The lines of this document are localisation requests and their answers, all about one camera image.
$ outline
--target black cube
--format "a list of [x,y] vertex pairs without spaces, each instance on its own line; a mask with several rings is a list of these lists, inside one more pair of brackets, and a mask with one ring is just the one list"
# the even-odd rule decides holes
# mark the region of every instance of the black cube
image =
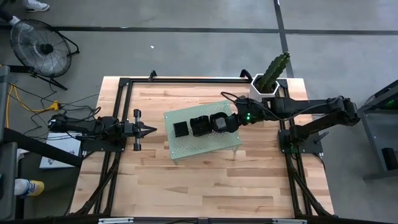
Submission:
[[203,115],[197,118],[192,118],[190,120],[190,124],[192,128],[192,134],[195,137],[200,137],[205,134],[210,134],[212,131],[209,116],[207,115]]
[[173,127],[176,138],[189,135],[188,125],[186,121],[174,123]]

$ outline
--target potted cactus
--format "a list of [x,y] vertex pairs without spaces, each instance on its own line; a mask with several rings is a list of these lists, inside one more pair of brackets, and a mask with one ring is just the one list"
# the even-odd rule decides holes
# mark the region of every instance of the potted cactus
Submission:
[[271,62],[264,74],[257,74],[250,84],[249,97],[259,102],[263,98],[275,97],[280,86],[277,78],[282,74],[289,61],[290,55],[285,52]]

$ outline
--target white shoe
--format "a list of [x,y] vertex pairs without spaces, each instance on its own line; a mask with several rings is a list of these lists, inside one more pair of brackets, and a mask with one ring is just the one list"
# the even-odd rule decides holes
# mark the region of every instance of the white shoe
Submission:
[[18,19],[18,17],[13,16],[12,19],[10,21],[8,21],[8,23],[12,26],[14,26],[15,24],[17,24],[17,22],[21,21],[20,19]]
[[50,9],[48,4],[37,0],[24,0],[23,3],[28,12],[44,12]]

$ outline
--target electric fan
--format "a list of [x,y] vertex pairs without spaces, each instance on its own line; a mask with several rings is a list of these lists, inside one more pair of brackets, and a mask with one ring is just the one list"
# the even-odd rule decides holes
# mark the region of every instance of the electric fan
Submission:
[[[74,52],[71,52],[68,42],[76,46]],[[24,19],[11,29],[11,47],[25,66],[10,66],[11,72],[31,73],[33,77],[67,90],[54,78],[68,71],[72,55],[79,53],[77,44],[44,22]]]

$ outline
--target plastic bottle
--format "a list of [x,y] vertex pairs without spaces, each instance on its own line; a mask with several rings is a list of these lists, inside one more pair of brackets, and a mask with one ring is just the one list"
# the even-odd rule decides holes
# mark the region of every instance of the plastic bottle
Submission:
[[44,190],[44,183],[37,180],[16,179],[14,195],[38,196]]

